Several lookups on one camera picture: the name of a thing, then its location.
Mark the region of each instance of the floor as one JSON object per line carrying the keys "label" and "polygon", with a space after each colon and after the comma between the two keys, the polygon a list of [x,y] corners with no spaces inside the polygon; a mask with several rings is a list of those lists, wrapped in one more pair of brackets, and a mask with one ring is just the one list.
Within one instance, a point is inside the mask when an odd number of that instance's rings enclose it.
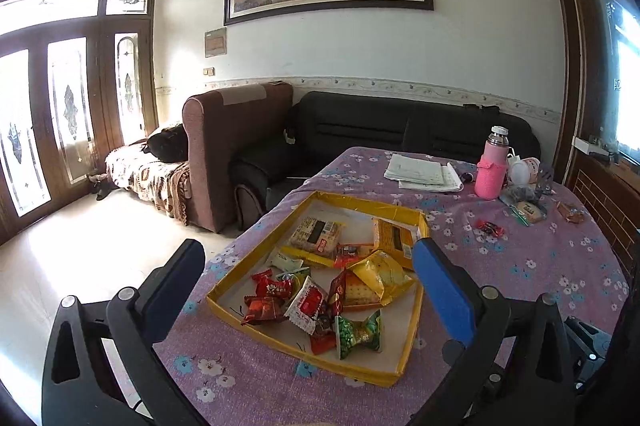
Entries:
{"label": "floor", "polygon": [[124,190],[100,202],[86,196],[37,222],[0,246],[0,379],[41,424],[42,367],[63,297],[111,299],[139,286],[185,238],[199,240],[210,257],[238,234],[185,227]]}

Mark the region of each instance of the metal screw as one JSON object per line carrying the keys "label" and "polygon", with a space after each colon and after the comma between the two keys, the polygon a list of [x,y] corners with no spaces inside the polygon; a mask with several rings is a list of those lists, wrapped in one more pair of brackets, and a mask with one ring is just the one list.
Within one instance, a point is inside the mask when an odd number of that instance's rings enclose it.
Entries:
{"label": "metal screw", "polygon": [[556,303],[556,300],[552,294],[545,292],[542,295],[542,303],[544,303],[545,305],[553,305],[554,303]]}
{"label": "metal screw", "polygon": [[131,287],[125,287],[118,292],[118,298],[123,301],[130,300],[136,292]]}
{"label": "metal screw", "polygon": [[62,301],[60,302],[60,305],[62,305],[65,309],[68,309],[74,303],[76,303],[76,297],[69,295],[69,296],[65,296],[64,298],[62,298]]}
{"label": "metal screw", "polygon": [[491,287],[487,285],[486,287],[482,287],[482,296],[487,298],[488,300],[495,300],[498,297],[498,289],[495,287]]}

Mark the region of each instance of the blue gripper pad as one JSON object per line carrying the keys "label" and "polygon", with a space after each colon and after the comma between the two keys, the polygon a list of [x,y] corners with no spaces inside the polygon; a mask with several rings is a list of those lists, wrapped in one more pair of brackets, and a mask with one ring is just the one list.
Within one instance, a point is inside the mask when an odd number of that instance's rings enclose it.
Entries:
{"label": "blue gripper pad", "polygon": [[438,253],[446,258],[431,238],[419,240],[412,254],[414,271],[449,335],[469,346],[476,333],[474,308],[453,278],[450,268],[455,266],[445,266]]}

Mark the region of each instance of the white wall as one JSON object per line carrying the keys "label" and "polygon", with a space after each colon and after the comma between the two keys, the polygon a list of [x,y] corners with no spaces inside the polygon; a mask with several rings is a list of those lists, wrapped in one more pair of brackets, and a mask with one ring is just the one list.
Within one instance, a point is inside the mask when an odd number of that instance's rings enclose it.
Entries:
{"label": "white wall", "polygon": [[[224,0],[156,0],[156,85],[180,90],[161,110],[179,116],[216,79],[347,76],[424,82],[562,110],[564,40],[559,0],[434,0],[435,10],[340,9],[228,28],[228,53],[204,58],[204,32],[223,24]],[[553,150],[557,127],[543,130]]]}

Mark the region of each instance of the purple tablecloth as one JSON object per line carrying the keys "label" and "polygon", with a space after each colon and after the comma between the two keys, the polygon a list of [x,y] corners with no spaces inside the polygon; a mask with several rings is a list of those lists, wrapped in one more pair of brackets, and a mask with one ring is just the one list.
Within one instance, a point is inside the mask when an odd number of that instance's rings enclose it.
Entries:
{"label": "purple tablecloth", "polygon": [[[580,204],[564,186],[556,185],[558,194],[543,200],[548,218],[525,228],[501,202],[478,199],[471,186],[449,195],[398,189],[398,182],[383,177],[390,157],[377,149],[347,150],[206,266],[169,336],[155,348],[212,425],[403,425],[447,371],[440,353],[447,335],[428,298],[404,376],[391,388],[318,370],[251,340],[211,313],[206,293],[315,190],[420,208],[434,240],[478,285],[492,284],[507,297],[525,300],[551,292],[563,316],[612,332],[628,286],[593,220],[569,224],[553,207],[556,200]],[[458,173],[475,169],[452,163]],[[485,238],[472,227],[478,218],[503,226],[506,234]]]}

